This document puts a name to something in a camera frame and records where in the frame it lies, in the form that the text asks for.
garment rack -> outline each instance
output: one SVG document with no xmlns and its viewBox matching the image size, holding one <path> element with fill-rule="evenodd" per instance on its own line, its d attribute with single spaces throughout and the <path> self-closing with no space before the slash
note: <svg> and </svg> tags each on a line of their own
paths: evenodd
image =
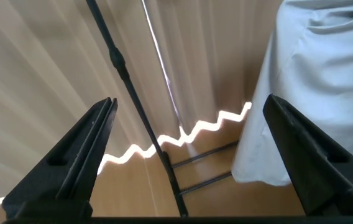
<svg viewBox="0 0 353 224">
<path fill-rule="evenodd" d="M 110 32 L 109 32 L 109 29 L 103 19 L 103 16 L 101 14 L 101 11 L 99 10 L 98 5 L 96 4 L 96 1 L 95 0 L 86 0 L 86 2 L 88 3 L 89 9 L 92 12 L 92 15 L 96 21 L 96 24 L 98 25 L 98 28 L 102 33 L 103 39 L 104 39 L 106 45 L 108 46 L 111 62 L 113 64 L 113 66 L 116 68 L 116 70 L 118 71 L 118 73 L 121 77 L 121 80 L 124 82 L 124 84 L 127 88 L 127 91 L 129 93 L 132 101 L 134 102 L 136 110 L 138 111 L 139 116 L 140 116 L 142 122 L 144 123 L 146 131 L 149 134 L 150 140 L 153 142 L 153 145 L 156 149 L 156 153 L 158 154 L 158 156 L 159 156 L 159 158 L 160 158 L 160 160 L 161 160 L 161 162 L 167 172 L 168 179 L 171 184 L 171 188 L 172 188 L 172 191 L 173 191 L 173 194 L 175 197 L 176 204 L 178 206 L 179 213 L 180 213 L 181 217 L 187 217 L 188 210 L 186 209 L 185 202 L 183 201 L 184 194 L 187 194 L 187 193 L 192 192 L 194 190 L 200 189 L 202 187 L 205 187 L 205 186 L 212 184 L 214 182 L 217 182 L 219 180 L 222 180 L 226 177 L 231 176 L 232 174 L 231 174 L 231 171 L 229 171 L 229 172 L 226 172 L 226 173 L 221 174 L 219 176 L 213 177 L 212 179 L 205 180 L 204 182 L 195 184 L 191 187 L 181 189 L 178 185 L 177 178 L 175 177 L 174 169 L 176 169 L 177 167 L 183 166 L 185 164 L 188 164 L 190 162 L 196 161 L 198 159 L 202 159 L 208 155 L 211 155 L 211 154 L 214 154 L 217 152 L 221 152 L 225 149 L 229 149 L 232 146 L 236 146 L 238 141 L 231 142 L 229 144 L 226 144 L 225 146 L 221 146 L 219 148 L 212 149 L 212 150 L 205 152 L 203 154 L 200 154 L 198 156 L 194 156 L 192 158 L 186 159 L 186 160 L 178 162 L 176 164 L 172 164 L 170 156 L 168 155 L 167 152 L 162 151 L 162 149 L 157 141 L 156 135 L 153 132 L 153 129 L 149 123 L 149 120 L 147 119 L 147 116 L 146 116 L 145 110 L 142 106 L 142 103 L 140 102 L 139 97 L 138 97 L 138 95 L 135 91 L 135 88 L 131 82 L 131 79 L 129 77 L 129 72 L 126 68 L 126 62 L 124 60 L 124 57 L 122 56 L 120 50 L 116 47 L 116 45 L 113 42 L 113 39 L 112 39 Z"/>
</svg>

